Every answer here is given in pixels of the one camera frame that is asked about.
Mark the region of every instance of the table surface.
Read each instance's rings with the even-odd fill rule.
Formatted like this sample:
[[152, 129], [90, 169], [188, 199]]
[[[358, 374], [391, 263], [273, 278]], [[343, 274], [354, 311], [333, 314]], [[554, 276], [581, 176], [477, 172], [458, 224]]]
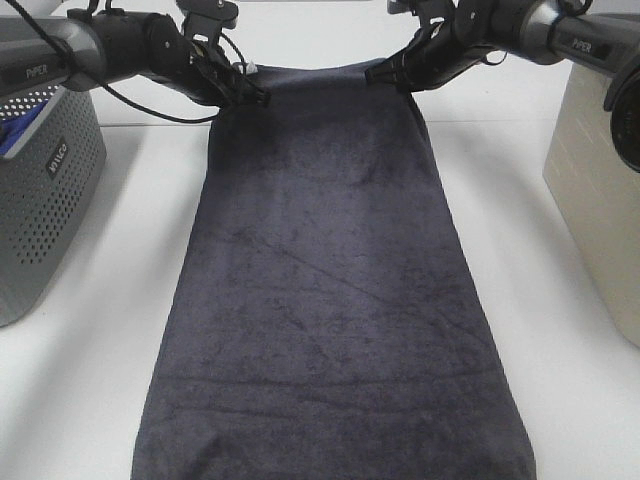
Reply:
[[[168, 0], [126, 6], [180, 18]], [[230, 33], [245, 56], [286, 67], [387, 56], [417, 27], [378, 0], [240, 8]], [[638, 479], [640, 348], [616, 330], [542, 179], [569, 71], [509, 57], [415, 97], [539, 479]], [[210, 113], [141, 78], [116, 88]], [[3, 480], [129, 478], [205, 175], [208, 126], [93, 98], [108, 151], [95, 197], [36, 307], [0, 329]]]

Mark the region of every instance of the black cable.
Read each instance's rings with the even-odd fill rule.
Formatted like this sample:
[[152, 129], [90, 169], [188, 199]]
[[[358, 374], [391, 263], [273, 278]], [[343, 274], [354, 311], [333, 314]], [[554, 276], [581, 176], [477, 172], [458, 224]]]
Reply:
[[58, 56], [62, 60], [64, 60], [65, 63], [69, 61], [69, 59], [67, 58], [68, 57], [67, 52], [53, 38], [51, 38], [47, 34], [47, 32], [43, 30], [43, 28], [40, 25], [38, 25], [38, 22], [36, 22], [33, 19], [33, 17], [29, 15], [29, 12], [27, 12], [22, 5], [20, 5], [16, 0], [5, 0], [5, 1], [9, 5], [11, 5], [15, 11], [17, 11], [20, 14], [20, 16], [24, 19], [24, 21], [27, 22], [33, 30], [35, 30], [35, 32], [40, 36], [40, 38], [42, 38], [42, 40], [47, 42], [49, 46], [51, 46], [51, 48], [55, 50]]
[[240, 49], [236, 46], [235, 43], [233, 43], [231, 41], [231, 39], [224, 32], [220, 32], [220, 36], [225, 39], [225, 41], [229, 44], [229, 46], [231, 46], [233, 51], [236, 52], [236, 55], [238, 55], [238, 58], [240, 59], [240, 63], [242, 64], [242, 75], [244, 75], [246, 77], [247, 76], [247, 62], [244, 60], [244, 57], [242, 56], [242, 53], [240, 52]]
[[27, 22], [29, 24], [29, 26], [38, 34], [38, 36], [40, 36], [40, 38], [42, 38], [42, 40], [47, 42], [51, 46], [51, 48], [53, 48], [55, 50], [55, 52], [62, 59], [62, 61], [64, 61], [69, 66], [75, 67], [76, 70], [79, 73], [83, 73], [84, 75], [89, 77], [91, 80], [93, 80], [97, 85], [99, 85], [102, 88], [104, 88], [108, 93], [113, 95], [115, 98], [117, 98], [121, 102], [129, 105], [130, 107], [135, 108], [136, 110], [139, 110], [141, 112], [147, 113], [149, 115], [153, 115], [154, 117], [162, 118], [163, 120], [168, 120], [168, 121], [176, 122], [176, 123], [184, 123], [184, 124], [187, 124], [187, 125], [195, 125], [195, 124], [198, 124], [198, 123], [210, 122], [211, 120], [214, 120], [218, 116], [216, 114], [216, 115], [211, 115], [209, 117], [202, 117], [202, 118], [180, 118], [180, 117], [174, 117], [172, 115], [167, 115], [165, 113], [157, 112], [157, 111], [152, 110], [150, 108], [147, 108], [147, 107], [145, 107], [143, 105], [140, 105], [140, 104], [134, 102], [133, 100], [130, 100], [129, 98], [125, 97], [124, 95], [122, 95], [121, 93], [117, 92], [116, 90], [114, 90], [109, 85], [107, 85], [105, 82], [103, 82], [102, 80], [97, 78], [91, 72], [88, 72], [86, 70], [78, 68], [75, 65], [75, 61], [74, 61], [73, 57], [71, 56], [71, 54], [69, 52], [65, 51], [47, 32], [45, 32], [44, 29], [40, 25], [38, 25], [38, 23], [34, 20], [34, 18], [29, 14], [29, 12], [27, 12], [24, 9], [24, 7], [22, 7], [22, 5], [20, 5], [17, 2], [17, 0], [5, 0], [5, 2], [7, 2], [9, 5], [11, 5], [13, 7], [13, 9], [16, 10], [20, 14], [20, 16], [24, 19], [24, 21]]
[[593, 5], [593, 0], [558, 0], [560, 10], [568, 17], [584, 15]]

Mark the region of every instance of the gray mesh container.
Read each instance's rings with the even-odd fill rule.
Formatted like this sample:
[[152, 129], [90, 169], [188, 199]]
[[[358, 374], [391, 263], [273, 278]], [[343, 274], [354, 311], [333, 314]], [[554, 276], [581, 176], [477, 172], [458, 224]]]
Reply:
[[62, 87], [0, 105], [17, 116], [51, 97], [0, 156], [0, 326], [36, 303], [87, 210], [106, 150], [88, 93]]

